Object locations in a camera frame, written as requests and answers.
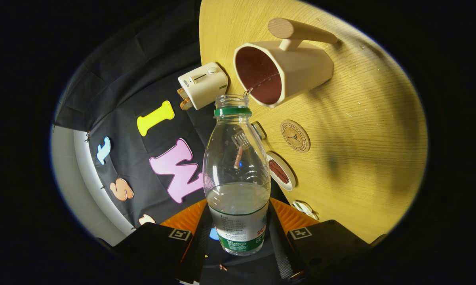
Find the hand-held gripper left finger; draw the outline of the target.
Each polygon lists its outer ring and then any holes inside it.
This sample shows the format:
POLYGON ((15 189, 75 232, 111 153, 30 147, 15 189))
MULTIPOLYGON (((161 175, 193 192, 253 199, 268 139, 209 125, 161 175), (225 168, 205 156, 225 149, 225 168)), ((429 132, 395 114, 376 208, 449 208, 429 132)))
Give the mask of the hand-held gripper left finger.
POLYGON ((113 252, 147 277, 198 283, 210 229, 209 206, 203 199, 161 224, 145 222, 113 252))

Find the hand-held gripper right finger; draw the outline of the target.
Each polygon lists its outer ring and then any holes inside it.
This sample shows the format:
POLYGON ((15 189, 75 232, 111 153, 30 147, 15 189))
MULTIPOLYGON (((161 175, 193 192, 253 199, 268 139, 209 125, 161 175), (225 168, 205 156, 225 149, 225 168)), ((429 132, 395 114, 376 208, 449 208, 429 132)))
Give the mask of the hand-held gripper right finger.
POLYGON ((271 198, 268 226, 284 281, 330 281, 347 270, 371 245, 336 220, 319 222, 292 206, 271 198))

